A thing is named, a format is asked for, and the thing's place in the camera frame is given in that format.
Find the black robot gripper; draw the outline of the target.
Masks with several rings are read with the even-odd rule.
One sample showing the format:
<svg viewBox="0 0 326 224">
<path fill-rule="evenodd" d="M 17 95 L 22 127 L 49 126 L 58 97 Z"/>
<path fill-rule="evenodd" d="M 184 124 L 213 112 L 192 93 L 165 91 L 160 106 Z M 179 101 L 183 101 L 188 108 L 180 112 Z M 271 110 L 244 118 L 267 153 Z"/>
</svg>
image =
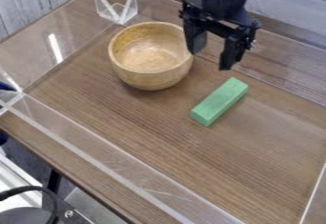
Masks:
<svg viewBox="0 0 326 224">
<path fill-rule="evenodd" d="M 187 49 L 196 54 L 205 46 L 207 33 L 224 38 L 224 48 L 219 58 L 219 70 L 228 71 L 241 60 L 252 46 L 257 20 L 249 16 L 244 5 L 247 0 L 180 0 L 179 17 Z"/>
</svg>

